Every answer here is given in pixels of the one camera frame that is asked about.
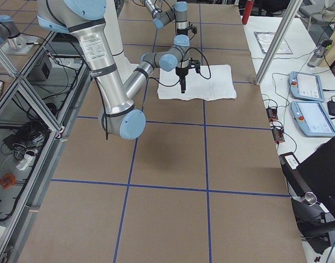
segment white cloth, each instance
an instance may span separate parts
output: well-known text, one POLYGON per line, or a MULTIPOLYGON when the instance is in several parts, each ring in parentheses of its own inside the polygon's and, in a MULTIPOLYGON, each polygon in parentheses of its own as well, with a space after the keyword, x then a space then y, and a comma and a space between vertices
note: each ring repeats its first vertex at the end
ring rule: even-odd
MULTIPOLYGON (((211 79, 204 79, 197 74, 194 69, 189 70, 186 76, 186 92, 181 94, 180 84, 173 87, 164 87, 159 84, 158 96, 161 100, 166 99, 235 99, 237 94, 232 84, 231 67, 229 65, 210 66, 211 79)), ((208 78, 209 70, 207 66, 200 67, 201 74, 208 78)), ((164 85, 173 85, 178 81, 175 70, 166 72, 160 69, 159 82, 164 85)))

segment computer monitor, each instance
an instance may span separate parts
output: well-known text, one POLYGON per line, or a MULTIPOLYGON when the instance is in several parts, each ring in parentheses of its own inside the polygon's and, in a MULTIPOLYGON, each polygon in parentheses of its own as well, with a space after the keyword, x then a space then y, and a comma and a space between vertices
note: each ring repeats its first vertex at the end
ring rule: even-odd
POLYGON ((335 137, 297 167, 302 178, 335 218, 335 137))

